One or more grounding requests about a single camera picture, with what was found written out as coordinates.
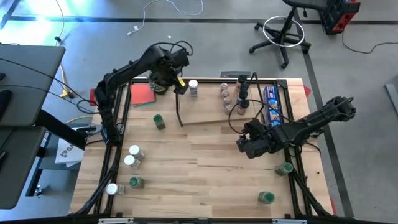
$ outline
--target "black desk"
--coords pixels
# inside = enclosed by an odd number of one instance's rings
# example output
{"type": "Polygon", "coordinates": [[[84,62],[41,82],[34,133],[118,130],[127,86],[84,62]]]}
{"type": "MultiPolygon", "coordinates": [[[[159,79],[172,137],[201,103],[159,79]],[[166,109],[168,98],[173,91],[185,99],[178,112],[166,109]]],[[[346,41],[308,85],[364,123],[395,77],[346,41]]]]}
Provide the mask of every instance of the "black desk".
{"type": "Polygon", "coordinates": [[[84,136],[41,109],[64,53],[63,47],[0,46],[0,58],[34,68],[49,76],[0,60],[0,72],[6,74],[5,79],[0,81],[0,88],[12,91],[10,104],[0,121],[0,144],[14,130],[2,147],[8,156],[0,168],[0,209],[16,206],[32,163],[38,155],[45,130],[84,149],[84,136]]]}

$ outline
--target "white bottle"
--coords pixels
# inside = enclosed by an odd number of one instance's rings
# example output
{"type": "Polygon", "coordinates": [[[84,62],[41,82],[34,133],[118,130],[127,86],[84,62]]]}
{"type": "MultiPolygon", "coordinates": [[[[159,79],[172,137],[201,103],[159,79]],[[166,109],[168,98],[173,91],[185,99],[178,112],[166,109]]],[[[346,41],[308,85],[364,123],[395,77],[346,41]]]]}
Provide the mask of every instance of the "white bottle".
{"type": "Polygon", "coordinates": [[[143,159],[145,157],[144,152],[137,145],[132,145],[129,152],[136,159],[143,159]]]}
{"type": "Polygon", "coordinates": [[[106,193],[110,195],[124,194],[124,185],[108,184],[108,186],[106,186],[106,193]]]}
{"type": "Polygon", "coordinates": [[[134,158],[132,155],[128,155],[124,158],[124,163],[128,166],[131,166],[135,169],[138,169],[139,164],[141,163],[138,159],[134,158]]]}
{"type": "Polygon", "coordinates": [[[189,90],[190,90],[191,96],[197,97],[198,96],[198,81],[190,80],[188,82],[188,84],[189,84],[189,90]]]}

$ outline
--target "office chair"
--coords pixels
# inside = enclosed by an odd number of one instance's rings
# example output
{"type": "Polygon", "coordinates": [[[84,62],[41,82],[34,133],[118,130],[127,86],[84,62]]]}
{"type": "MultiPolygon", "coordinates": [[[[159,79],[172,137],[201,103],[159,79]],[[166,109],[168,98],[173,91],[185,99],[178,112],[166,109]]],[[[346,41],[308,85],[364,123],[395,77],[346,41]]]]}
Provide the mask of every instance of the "office chair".
{"type": "Polygon", "coordinates": [[[278,45],[280,48],[280,51],[282,52],[282,56],[284,59],[284,63],[280,67],[285,69],[287,67],[287,65],[289,64],[289,58],[287,57],[286,48],[301,45],[303,53],[307,54],[311,47],[310,43],[304,41],[305,33],[304,33],[304,29],[301,26],[301,24],[299,22],[293,20],[293,16],[294,16],[294,12],[295,12],[296,8],[298,8],[298,7],[304,8],[304,17],[306,17],[307,16],[307,12],[305,11],[306,8],[307,9],[315,9],[318,11],[324,11],[327,6],[327,1],[328,0],[283,0],[284,3],[292,6],[292,10],[289,12],[289,15],[287,17],[274,16],[274,17],[266,20],[265,23],[263,23],[263,24],[258,22],[256,24],[256,26],[254,27],[254,29],[258,30],[261,27],[262,32],[264,33],[265,37],[268,40],[251,47],[249,49],[249,53],[253,53],[256,49],[265,47],[265,46],[268,46],[271,44],[278,45]],[[282,30],[271,29],[270,27],[267,26],[267,23],[274,19],[284,19],[285,20],[282,30]],[[291,33],[287,32],[292,27],[292,23],[297,24],[301,28],[303,35],[291,34],[291,33]],[[289,36],[298,37],[299,40],[290,38],[289,36]]]}

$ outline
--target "chair base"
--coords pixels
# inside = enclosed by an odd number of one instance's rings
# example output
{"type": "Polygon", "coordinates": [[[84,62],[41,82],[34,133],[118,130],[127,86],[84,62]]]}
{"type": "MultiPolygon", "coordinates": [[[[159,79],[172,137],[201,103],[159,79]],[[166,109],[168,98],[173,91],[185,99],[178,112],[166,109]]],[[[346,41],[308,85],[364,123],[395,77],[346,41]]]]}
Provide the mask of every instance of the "chair base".
{"type": "MultiPolygon", "coordinates": [[[[288,37],[288,36],[299,37],[300,39],[302,38],[301,35],[291,34],[291,33],[288,33],[288,32],[282,33],[282,31],[272,29],[272,28],[270,28],[270,27],[268,27],[268,26],[265,26],[265,27],[264,27],[263,24],[261,24],[261,23],[259,23],[259,22],[256,24],[256,26],[254,27],[254,29],[258,30],[260,27],[261,27],[261,28],[264,28],[264,30],[265,30],[267,33],[269,33],[269,34],[273,37],[273,38],[272,38],[272,41],[274,41],[274,42],[276,42],[276,43],[278,43],[278,44],[281,44],[281,45],[284,45],[285,43],[297,44],[297,43],[299,42],[299,40],[292,39],[292,38],[290,38],[290,37],[288,37]]],[[[288,26],[288,29],[290,29],[291,27],[292,27],[292,21],[290,21],[290,24],[289,24],[289,26],[288,26]]],[[[252,46],[252,47],[249,49],[249,53],[254,53],[254,51],[255,51],[256,49],[259,49],[259,48],[261,48],[261,47],[265,47],[265,46],[268,46],[268,45],[271,45],[271,44],[272,44],[272,43],[271,43],[269,40],[264,41],[264,42],[261,42],[261,43],[259,43],[259,44],[256,44],[256,45],[252,46]]],[[[303,42],[300,44],[300,46],[302,46],[302,52],[303,52],[304,54],[307,54],[308,51],[310,50],[311,44],[308,43],[308,42],[303,41],[303,42]]],[[[280,52],[282,53],[282,57],[283,57],[283,59],[284,59],[284,62],[283,62],[282,65],[280,65],[280,67],[283,68],[283,69],[285,69],[285,68],[287,67],[287,65],[289,64],[289,58],[288,58],[288,56],[287,56],[286,47],[279,47],[279,48],[280,48],[280,52]]]]}

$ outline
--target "green cap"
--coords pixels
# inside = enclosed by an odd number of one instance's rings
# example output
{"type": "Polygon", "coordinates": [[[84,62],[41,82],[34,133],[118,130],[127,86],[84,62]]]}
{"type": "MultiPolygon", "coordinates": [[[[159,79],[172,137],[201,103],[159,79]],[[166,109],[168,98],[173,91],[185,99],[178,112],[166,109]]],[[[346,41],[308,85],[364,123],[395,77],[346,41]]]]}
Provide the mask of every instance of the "green cap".
{"type": "Polygon", "coordinates": [[[139,180],[138,180],[137,177],[131,177],[130,178],[130,186],[131,187],[136,187],[138,185],[138,182],[139,182],[139,180]]]}
{"type": "Polygon", "coordinates": [[[161,115],[157,114],[157,115],[154,116],[154,121],[156,123],[161,123],[163,121],[163,118],[162,118],[161,115]]]}
{"type": "Polygon", "coordinates": [[[292,172],[292,171],[293,171],[293,165],[292,165],[291,163],[289,163],[289,162],[285,162],[285,164],[284,164],[284,170],[285,170],[287,173],[292,172]]]}
{"type": "Polygon", "coordinates": [[[274,195],[273,193],[268,192],[268,193],[266,193],[266,194],[264,195],[264,199],[265,199],[267,202],[274,202],[274,200],[275,200],[275,195],[274,195]]]}

